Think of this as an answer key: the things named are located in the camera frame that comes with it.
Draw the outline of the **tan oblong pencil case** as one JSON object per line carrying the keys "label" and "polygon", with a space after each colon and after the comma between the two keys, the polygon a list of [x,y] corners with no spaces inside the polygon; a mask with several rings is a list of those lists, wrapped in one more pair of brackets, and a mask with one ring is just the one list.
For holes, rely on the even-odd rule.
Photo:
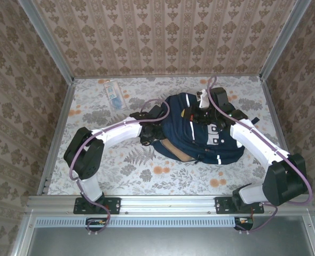
{"label": "tan oblong pencil case", "polygon": [[190,162],[195,160],[195,158],[175,147],[168,139],[161,140],[161,144],[181,162]]}

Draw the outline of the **navy blue student backpack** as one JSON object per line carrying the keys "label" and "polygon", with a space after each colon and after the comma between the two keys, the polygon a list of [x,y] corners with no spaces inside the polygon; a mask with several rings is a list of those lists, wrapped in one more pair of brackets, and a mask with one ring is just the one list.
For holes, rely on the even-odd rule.
{"label": "navy blue student backpack", "polygon": [[198,108],[196,96],[180,93],[166,98],[170,107],[168,117],[162,120],[162,131],[166,142],[152,143],[154,149],[167,158],[181,159],[173,149],[177,149],[195,162],[228,165],[237,162],[243,155],[245,147],[230,136],[229,129],[220,130],[216,122],[221,113],[210,104],[206,110],[200,110],[206,116],[213,115],[212,123],[197,123],[195,119],[182,116],[182,111],[189,107]]}

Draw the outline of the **clear ruler set package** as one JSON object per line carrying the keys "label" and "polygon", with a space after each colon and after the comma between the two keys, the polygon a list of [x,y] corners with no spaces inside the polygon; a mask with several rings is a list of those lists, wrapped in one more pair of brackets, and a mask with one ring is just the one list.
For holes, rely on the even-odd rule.
{"label": "clear ruler set package", "polygon": [[110,106],[113,110],[126,109],[127,106],[118,83],[115,80],[110,80],[107,81],[104,86]]}

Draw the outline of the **grey metal panel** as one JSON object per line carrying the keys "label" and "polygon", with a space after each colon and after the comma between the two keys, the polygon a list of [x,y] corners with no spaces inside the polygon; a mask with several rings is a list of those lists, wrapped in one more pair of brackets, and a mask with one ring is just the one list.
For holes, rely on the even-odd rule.
{"label": "grey metal panel", "polygon": [[276,217],[254,233],[233,228],[35,229],[28,256],[314,256],[298,217]]}

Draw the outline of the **aluminium back rail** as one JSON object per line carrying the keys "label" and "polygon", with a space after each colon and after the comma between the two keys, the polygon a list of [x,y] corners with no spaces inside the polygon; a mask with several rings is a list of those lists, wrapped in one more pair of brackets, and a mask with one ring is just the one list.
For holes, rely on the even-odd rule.
{"label": "aluminium back rail", "polygon": [[254,73],[247,73],[247,74],[150,74],[150,75],[104,75],[104,76],[75,76],[73,79],[116,79],[116,78],[158,78],[158,77],[211,77],[211,76],[218,77],[249,77],[249,76],[255,76],[260,77],[260,74],[254,74]]}

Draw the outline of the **aluminium rail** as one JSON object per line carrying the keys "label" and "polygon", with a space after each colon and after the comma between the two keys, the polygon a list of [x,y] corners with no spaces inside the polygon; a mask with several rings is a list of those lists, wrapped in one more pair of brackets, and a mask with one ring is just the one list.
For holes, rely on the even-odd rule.
{"label": "aluminium rail", "polygon": [[249,77],[249,76],[255,76],[260,77],[260,74],[254,74],[254,73],[247,73],[247,74],[150,74],[150,75],[104,75],[104,76],[75,76],[73,79],[116,79],[116,78],[158,78],[158,77],[211,77],[211,76],[218,77]]}
{"label": "aluminium rail", "polygon": [[304,186],[302,186],[303,182],[301,177],[298,176],[297,172],[292,170],[284,159],[286,158],[295,164],[298,163],[300,167],[304,166],[304,162],[298,156],[294,158],[290,156],[267,84],[264,80],[261,80],[261,85],[278,138],[278,142],[275,146],[279,149],[278,152],[282,153],[282,156],[272,155],[273,159],[269,163],[269,166],[266,167],[263,190],[267,192],[268,196],[271,196],[272,193],[276,193],[275,196],[271,196],[271,199],[272,201],[281,203],[282,201],[300,195],[302,188],[304,188]]}
{"label": "aluminium rail", "polygon": [[61,108],[61,112],[59,115],[59,119],[57,121],[57,126],[54,132],[54,136],[52,139],[51,147],[49,150],[49,154],[46,159],[46,163],[43,169],[42,177],[40,180],[40,184],[37,190],[37,196],[42,196],[47,194],[48,187],[51,182],[51,177],[53,175],[54,167],[56,165],[59,148],[61,145],[62,137],[64,134],[68,113],[70,111],[70,107],[73,101],[75,92],[75,85],[74,83],[69,84],[67,88],[67,92],[64,98],[64,102]]}

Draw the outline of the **aluminium right side rail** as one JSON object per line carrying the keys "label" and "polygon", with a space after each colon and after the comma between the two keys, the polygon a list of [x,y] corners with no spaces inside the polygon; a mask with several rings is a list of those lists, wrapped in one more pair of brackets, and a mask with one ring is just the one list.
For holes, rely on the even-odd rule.
{"label": "aluminium right side rail", "polygon": [[302,186],[303,182],[301,177],[298,176],[297,172],[292,170],[284,159],[286,158],[295,164],[298,163],[300,167],[304,166],[304,162],[298,156],[294,158],[290,156],[267,84],[264,80],[261,80],[261,85],[278,138],[278,142],[275,146],[279,149],[278,152],[282,153],[282,156],[272,155],[273,159],[269,163],[269,166],[266,167],[263,190],[267,192],[268,196],[271,196],[272,193],[276,193],[275,196],[271,196],[271,199],[272,201],[281,203],[282,201],[300,195],[302,188],[304,188],[304,186]]}

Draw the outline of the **aluminium front frame beam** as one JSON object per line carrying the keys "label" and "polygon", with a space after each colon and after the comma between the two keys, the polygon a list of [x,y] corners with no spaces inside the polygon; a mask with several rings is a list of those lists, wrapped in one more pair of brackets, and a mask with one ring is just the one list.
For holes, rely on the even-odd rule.
{"label": "aluminium front frame beam", "polygon": [[[75,203],[81,195],[42,195],[30,196],[26,205],[28,213],[47,215],[72,215]],[[222,207],[222,201],[228,199],[225,195],[181,195],[181,196],[113,196],[106,197],[115,205],[120,215],[215,215]]]}

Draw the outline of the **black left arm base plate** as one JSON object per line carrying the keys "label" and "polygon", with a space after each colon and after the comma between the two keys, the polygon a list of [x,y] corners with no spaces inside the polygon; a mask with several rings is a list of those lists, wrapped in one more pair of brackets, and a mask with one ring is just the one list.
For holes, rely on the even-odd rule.
{"label": "black left arm base plate", "polygon": [[[119,197],[105,197],[103,206],[109,210],[110,214],[119,214],[121,199]],[[84,197],[78,197],[75,200],[73,213],[86,215],[107,214],[103,208],[91,204]]]}

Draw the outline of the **aluminium left side rail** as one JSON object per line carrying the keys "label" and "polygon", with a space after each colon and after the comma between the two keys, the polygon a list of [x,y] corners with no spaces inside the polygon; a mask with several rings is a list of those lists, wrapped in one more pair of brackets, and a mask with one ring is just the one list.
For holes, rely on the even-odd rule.
{"label": "aluminium left side rail", "polygon": [[59,115],[59,119],[57,121],[57,126],[54,132],[54,136],[52,139],[51,147],[49,150],[49,154],[46,159],[46,163],[43,169],[42,177],[40,180],[40,184],[37,190],[37,196],[42,196],[47,194],[48,187],[51,182],[51,177],[53,175],[54,167],[56,165],[59,148],[61,145],[62,137],[64,134],[68,113],[70,111],[70,107],[73,101],[75,92],[75,85],[74,83],[69,84],[67,88],[67,92],[64,98],[64,102],[61,108],[61,112]]}

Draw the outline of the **aluminium right corner post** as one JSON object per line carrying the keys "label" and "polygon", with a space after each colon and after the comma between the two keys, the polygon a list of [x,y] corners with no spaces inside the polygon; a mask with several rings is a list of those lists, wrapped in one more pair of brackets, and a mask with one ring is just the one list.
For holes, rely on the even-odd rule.
{"label": "aluminium right corner post", "polygon": [[291,36],[309,7],[311,0],[296,0],[294,7],[292,8],[280,34],[275,41],[264,65],[259,73],[262,82],[265,82],[269,77],[272,69],[279,60],[282,52],[287,46]]}

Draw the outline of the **aluminium corner post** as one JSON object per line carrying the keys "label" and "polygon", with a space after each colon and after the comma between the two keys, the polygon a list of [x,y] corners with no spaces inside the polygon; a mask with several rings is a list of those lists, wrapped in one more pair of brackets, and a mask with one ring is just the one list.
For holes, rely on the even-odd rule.
{"label": "aluminium corner post", "polygon": [[18,2],[34,26],[34,29],[44,43],[54,63],[57,65],[67,85],[71,86],[73,84],[74,75],[72,74],[72,71],[65,61],[62,52],[59,50],[58,45],[53,38],[52,32],[49,31],[37,7],[32,0],[18,0]]}
{"label": "aluminium corner post", "polygon": [[272,69],[279,60],[282,52],[287,46],[291,36],[309,7],[311,0],[296,0],[294,7],[292,8],[280,34],[275,41],[264,65],[259,73],[262,82],[265,82],[269,77]]}

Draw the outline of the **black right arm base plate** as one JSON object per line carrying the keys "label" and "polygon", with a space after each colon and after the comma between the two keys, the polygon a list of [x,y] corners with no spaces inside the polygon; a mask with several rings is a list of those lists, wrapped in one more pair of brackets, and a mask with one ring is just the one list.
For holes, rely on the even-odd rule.
{"label": "black right arm base plate", "polygon": [[238,197],[215,197],[215,208],[217,214],[249,214],[264,213],[264,206],[261,203],[246,204]]}

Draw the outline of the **aluminium left corner post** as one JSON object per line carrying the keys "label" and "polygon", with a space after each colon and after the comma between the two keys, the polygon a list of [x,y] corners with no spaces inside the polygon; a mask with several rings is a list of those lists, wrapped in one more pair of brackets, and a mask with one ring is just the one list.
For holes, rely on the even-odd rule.
{"label": "aluminium left corner post", "polygon": [[72,74],[72,71],[65,61],[62,52],[59,50],[58,45],[53,38],[52,32],[49,31],[37,7],[32,0],[18,0],[18,2],[34,26],[34,29],[44,43],[54,63],[57,65],[67,85],[71,86],[73,84],[74,75]]}

